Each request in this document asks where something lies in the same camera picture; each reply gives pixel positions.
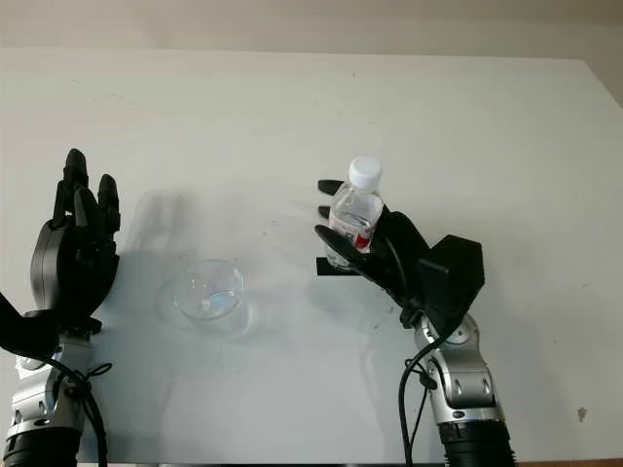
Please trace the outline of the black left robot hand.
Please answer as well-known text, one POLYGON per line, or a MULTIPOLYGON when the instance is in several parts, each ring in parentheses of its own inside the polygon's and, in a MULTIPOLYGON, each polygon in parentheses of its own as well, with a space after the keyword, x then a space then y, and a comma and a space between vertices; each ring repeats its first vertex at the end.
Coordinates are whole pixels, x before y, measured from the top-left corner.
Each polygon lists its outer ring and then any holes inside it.
POLYGON ((37 308, 27 315, 59 330, 97 334, 92 317, 110 292, 120 257, 114 235, 121 213, 115 179, 101 176, 89 189, 85 155, 69 151, 56 185, 53 216, 38 235, 30 264, 37 308))

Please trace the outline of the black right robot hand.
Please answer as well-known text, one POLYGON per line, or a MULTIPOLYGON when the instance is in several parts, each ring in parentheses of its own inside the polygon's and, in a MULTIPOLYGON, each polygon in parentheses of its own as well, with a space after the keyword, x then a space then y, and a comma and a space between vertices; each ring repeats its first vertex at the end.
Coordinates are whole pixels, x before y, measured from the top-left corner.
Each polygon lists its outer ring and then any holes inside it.
POLYGON ((413 313, 423 307, 417 272, 428 245, 403 213, 383 207, 371 244, 346 267, 334 266, 327 255, 316 259, 319 276, 361 276, 380 286, 402 308, 413 313))

